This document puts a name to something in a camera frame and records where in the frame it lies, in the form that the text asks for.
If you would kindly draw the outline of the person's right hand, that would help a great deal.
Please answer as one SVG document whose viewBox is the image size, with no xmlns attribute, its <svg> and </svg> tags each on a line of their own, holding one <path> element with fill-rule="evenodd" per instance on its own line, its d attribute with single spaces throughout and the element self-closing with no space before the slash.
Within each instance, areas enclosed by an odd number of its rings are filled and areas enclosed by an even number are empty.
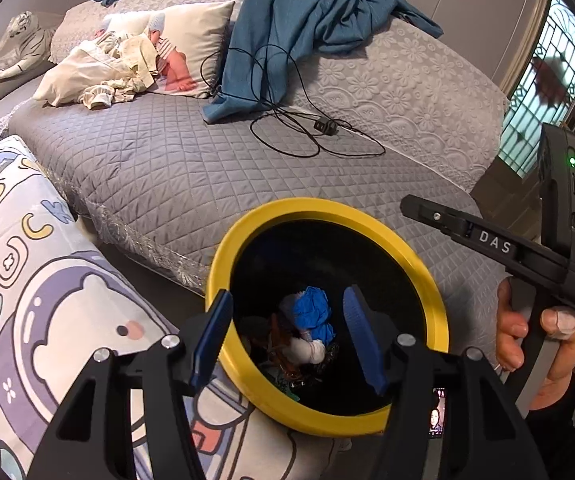
<svg viewBox="0 0 575 480">
<path fill-rule="evenodd" d="M 498 288 L 496 359 L 523 416 L 561 400 L 575 370 L 575 311 L 542 309 L 539 299 L 509 278 Z"/>
</svg>

